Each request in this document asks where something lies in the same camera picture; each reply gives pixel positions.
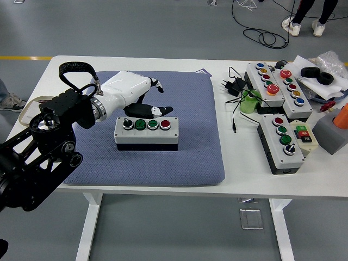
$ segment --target white sneaker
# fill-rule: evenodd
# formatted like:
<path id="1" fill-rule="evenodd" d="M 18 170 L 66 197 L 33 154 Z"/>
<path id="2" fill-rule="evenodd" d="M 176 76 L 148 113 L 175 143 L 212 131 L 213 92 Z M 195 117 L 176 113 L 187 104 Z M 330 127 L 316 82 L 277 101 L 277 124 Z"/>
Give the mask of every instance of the white sneaker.
<path id="1" fill-rule="evenodd" d="M 282 22 L 282 28 L 289 32 L 292 36 L 298 36 L 300 33 L 301 25 L 293 26 L 293 17 L 289 17 Z"/>
<path id="2" fill-rule="evenodd" d="M 319 21 L 319 19 L 315 19 L 312 22 L 312 29 L 314 30 L 313 35 L 316 37 L 320 37 L 322 35 L 322 32 L 324 32 L 324 30 L 325 30 L 325 25 L 318 26 L 318 21 Z"/>
<path id="3" fill-rule="evenodd" d="M 26 101 L 23 101 L 15 94 L 9 94 L 9 97 L 5 98 L 2 102 L 0 102 L 0 110 L 21 112 L 26 104 Z"/>

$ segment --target blue mat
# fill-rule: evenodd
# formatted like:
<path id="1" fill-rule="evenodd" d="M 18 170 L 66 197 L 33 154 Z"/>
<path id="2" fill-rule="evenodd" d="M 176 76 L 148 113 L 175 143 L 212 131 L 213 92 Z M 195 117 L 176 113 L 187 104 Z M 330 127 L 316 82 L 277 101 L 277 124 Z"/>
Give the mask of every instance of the blue mat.
<path id="1" fill-rule="evenodd" d="M 101 83 L 117 72 L 97 72 Z M 213 86 L 206 74 L 136 72 L 158 79 L 164 93 L 152 88 L 144 103 L 172 106 L 166 116 L 179 118 L 179 151 L 118 151 L 113 137 L 115 111 L 91 129 L 74 128 L 77 151 L 84 159 L 64 183 L 105 185 L 196 186 L 225 179 Z"/>

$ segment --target white robotic hand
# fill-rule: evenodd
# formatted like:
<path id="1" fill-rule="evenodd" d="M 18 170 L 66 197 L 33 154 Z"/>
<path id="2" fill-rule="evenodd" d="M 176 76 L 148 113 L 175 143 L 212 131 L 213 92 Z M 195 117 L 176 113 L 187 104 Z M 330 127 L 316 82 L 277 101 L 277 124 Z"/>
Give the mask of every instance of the white robotic hand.
<path id="1" fill-rule="evenodd" d="M 97 122 L 106 120 L 115 109 L 124 109 L 128 116 L 152 119 L 173 111 L 172 107 L 153 107 L 142 104 L 145 93 L 155 86 L 163 92 L 157 79 L 120 71 L 101 85 L 101 93 L 94 94 L 92 106 Z"/>

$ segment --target power cord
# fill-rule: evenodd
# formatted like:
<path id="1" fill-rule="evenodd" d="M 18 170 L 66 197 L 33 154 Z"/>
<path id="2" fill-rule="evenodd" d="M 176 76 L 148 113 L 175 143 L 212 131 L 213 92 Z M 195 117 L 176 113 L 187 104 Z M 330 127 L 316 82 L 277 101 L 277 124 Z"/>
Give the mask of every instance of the power cord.
<path id="1" fill-rule="evenodd" d="M 293 9 L 291 10 L 291 14 L 293 14 L 293 11 L 294 11 L 295 1 L 296 0 L 294 0 Z M 258 44 L 261 44 L 262 46 L 270 48 L 270 49 L 284 49 L 284 48 L 286 48 L 289 45 L 289 40 L 290 40 L 289 32 L 288 32 L 288 39 L 286 40 L 281 35 L 276 34 L 276 33 L 272 33 L 272 32 L 267 31 L 265 29 L 253 28 L 253 27 L 245 26 L 245 25 L 241 24 L 240 22 L 238 22 L 237 19 L 235 18 L 234 12 L 233 12 L 233 6 L 234 6 L 234 1 L 232 2 L 232 8 L 231 8 L 232 17 L 233 17 L 233 19 L 235 20 L 235 22 L 237 24 L 239 24 L 240 26 L 246 28 L 243 31 L 243 35 L 245 37 L 249 38 L 250 40 L 252 40 L 252 41 L 254 41 L 254 42 L 258 43 Z M 248 32 L 248 31 L 258 32 L 259 33 L 258 40 L 255 40 L 255 39 L 251 38 L 250 36 L 246 35 L 246 32 Z M 266 35 L 271 35 L 273 37 L 274 41 L 273 42 L 266 42 L 266 40 L 265 40 L 265 36 Z M 276 46 L 275 44 L 276 44 L 277 40 L 279 41 L 279 39 L 283 40 L 284 44 L 280 45 L 280 46 Z"/>
<path id="2" fill-rule="evenodd" d="M 233 67 L 229 67 L 229 68 L 228 68 L 228 70 L 229 70 L 229 77 L 230 77 L 230 78 L 235 78 L 235 79 L 236 79 L 235 82 L 237 83 L 237 85 L 239 85 L 239 82 L 237 81 L 237 79 L 241 79 L 241 78 L 236 78 L 235 76 L 231 76 L 231 69 L 232 69 L 233 71 L 235 71 L 240 77 L 241 77 L 241 75 L 240 75 Z M 227 103 L 237 103 L 237 106 L 234 108 L 234 110 L 233 110 L 233 112 L 232 112 L 232 129 L 233 129 L 233 132 L 234 132 L 234 133 L 237 133 L 237 127 L 236 127 L 235 122 L 234 122 L 234 113 L 235 113 L 235 111 L 236 111 L 236 109 L 237 109 L 238 107 L 239 107 L 239 113 L 240 113 L 242 116 L 248 118 L 249 120 L 251 120 L 251 121 L 253 121 L 253 122 L 257 123 L 257 124 L 259 124 L 258 121 L 254 120 L 254 119 L 252 119 L 252 118 L 250 118 L 250 117 L 248 117 L 248 116 L 246 116 L 246 115 L 245 115 L 244 113 L 242 113 L 241 110 L 240 110 L 240 104 L 241 104 L 243 101 L 246 100 L 246 96 L 247 96 L 247 95 L 250 95 L 251 97 L 254 97 L 258 102 L 264 102 L 264 103 L 266 103 L 267 106 L 270 108 L 270 105 L 269 105 L 265 100 L 261 99 L 260 97 L 254 95 L 254 94 L 252 93 L 252 91 L 255 90 L 255 89 L 253 89 L 253 90 L 246 90 L 246 89 L 243 89 L 244 86 L 238 86 L 238 87 L 240 88 L 239 93 L 241 94 L 241 96 L 240 96 L 240 97 L 237 97 L 237 98 L 235 98 L 235 99 L 232 99 L 232 100 L 229 100 L 229 101 L 225 102 L 225 104 L 227 104 Z"/>

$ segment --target button panel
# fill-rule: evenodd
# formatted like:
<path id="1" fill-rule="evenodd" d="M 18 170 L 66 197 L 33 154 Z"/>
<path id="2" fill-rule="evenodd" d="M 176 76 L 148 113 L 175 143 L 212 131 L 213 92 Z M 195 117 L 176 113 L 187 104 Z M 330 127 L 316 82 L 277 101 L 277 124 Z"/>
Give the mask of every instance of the button panel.
<path id="1" fill-rule="evenodd" d="M 263 115 L 258 133 L 273 174 L 295 173 L 302 166 L 305 158 L 285 115 Z"/>
<path id="2" fill-rule="evenodd" d="M 118 117 L 115 142 L 119 150 L 177 151 L 179 143 L 179 119 L 159 117 L 153 120 Z"/>
<path id="3" fill-rule="evenodd" d="M 251 83 L 252 87 L 259 91 L 261 98 L 267 102 L 260 102 L 262 108 L 281 107 L 284 103 L 284 96 L 278 90 L 272 88 L 270 92 L 268 86 L 274 84 L 277 86 L 276 80 L 266 63 L 249 63 L 246 67 L 245 79 L 247 83 Z"/>
<path id="4" fill-rule="evenodd" d="M 305 157 L 310 152 L 318 148 L 319 143 L 317 142 L 309 125 L 302 121 L 295 120 L 290 123 L 290 127 L 295 134 L 296 141 Z"/>
<path id="5" fill-rule="evenodd" d="M 297 84 L 291 71 L 275 70 L 272 72 L 272 75 L 285 98 L 283 109 L 289 121 L 308 119 L 313 112 L 312 107 Z"/>

